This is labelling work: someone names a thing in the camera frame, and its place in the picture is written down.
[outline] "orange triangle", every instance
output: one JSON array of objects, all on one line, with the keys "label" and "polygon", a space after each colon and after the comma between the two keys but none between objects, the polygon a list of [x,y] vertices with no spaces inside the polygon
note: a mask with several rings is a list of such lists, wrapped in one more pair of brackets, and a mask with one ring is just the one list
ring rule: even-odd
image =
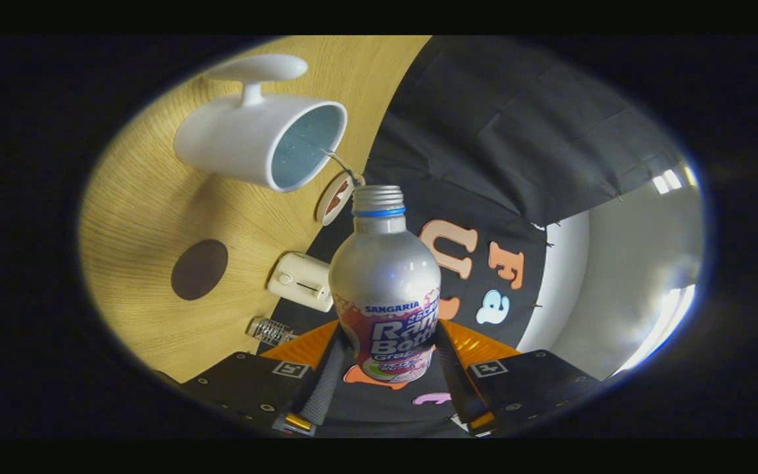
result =
[{"label": "orange triangle", "polygon": [[303,336],[291,339],[281,346],[268,349],[260,355],[276,360],[306,363],[312,366],[312,369],[318,370],[321,359],[324,358],[326,348],[337,327],[337,321],[330,321],[324,326],[316,327]]},{"label": "orange triangle", "polygon": [[475,330],[468,329],[448,320],[438,321],[443,325],[446,334],[449,335],[449,339],[452,341],[452,348],[455,349],[455,354],[457,354],[458,361],[461,362],[464,370],[471,363],[488,362],[520,355],[517,349],[496,341],[496,339],[484,336],[484,334],[480,334]]}]

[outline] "white cup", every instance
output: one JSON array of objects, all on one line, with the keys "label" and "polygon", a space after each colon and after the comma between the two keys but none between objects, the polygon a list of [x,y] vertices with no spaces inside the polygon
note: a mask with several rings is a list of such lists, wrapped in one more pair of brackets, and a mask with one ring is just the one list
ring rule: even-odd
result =
[{"label": "white cup", "polygon": [[294,56],[264,55],[226,63],[205,75],[244,83],[196,109],[180,124],[174,152],[193,168],[265,186],[300,189],[317,175],[341,142],[347,111],[332,100],[261,94],[261,83],[303,75]]}]

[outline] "orange letter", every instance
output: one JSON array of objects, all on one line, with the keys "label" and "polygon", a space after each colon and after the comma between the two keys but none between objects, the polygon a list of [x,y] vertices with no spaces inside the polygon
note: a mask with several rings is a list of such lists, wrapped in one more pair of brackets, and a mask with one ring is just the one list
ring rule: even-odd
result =
[{"label": "orange letter", "polygon": [[502,266],[502,270],[499,270],[499,276],[505,280],[513,280],[511,282],[512,289],[522,288],[522,265],[525,261],[526,256],[522,252],[512,254],[500,249],[499,244],[496,242],[490,242],[488,265],[490,265],[490,268]]},{"label": "orange letter", "polygon": [[440,320],[451,320],[458,313],[458,308],[461,306],[461,301],[457,298],[450,300],[440,300],[440,306],[437,308],[437,317]]},{"label": "orange letter", "polygon": [[437,261],[440,267],[449,268],[465,280],[469,278],[470,271],[472,270],[472,259],[467,257],[463,260],[458,260],[457,258],[440,253],[437,249],[434,249],[434,240],[437,240],[438,237],[461,244],[467,249],[467,252],[472,252],[476,249],[476,244],[478,243],[478,232],[474,229],[467,230],[463,227],[458,227],[451,222],[440,219],[427,222],[423,226],[423,230],[420,231],[420,240],[432,251],[434,260]]}]

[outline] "bottle label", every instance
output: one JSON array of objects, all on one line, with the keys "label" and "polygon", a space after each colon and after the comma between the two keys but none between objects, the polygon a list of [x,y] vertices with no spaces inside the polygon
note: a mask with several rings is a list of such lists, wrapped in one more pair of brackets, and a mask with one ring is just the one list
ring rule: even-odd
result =
[{"label": "bottle label", "polygon": [[334,295],[334,301],[367,376],[395,384],[414,381],[429,369],[440,288],[418,300],[362,304]]}]

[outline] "pink shape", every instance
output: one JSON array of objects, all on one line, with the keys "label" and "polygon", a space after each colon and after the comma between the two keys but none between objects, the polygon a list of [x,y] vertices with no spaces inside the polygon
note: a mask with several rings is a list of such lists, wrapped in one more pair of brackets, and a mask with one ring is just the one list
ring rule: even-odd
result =
[{"label": "pink shape", "polygon": [[413,399],[412,403],[414,405],[423,405],[425,402],[434,402],[434,404],[440,405],[447,400],[452,400],[452,396],[446,392],[424,393]]}]

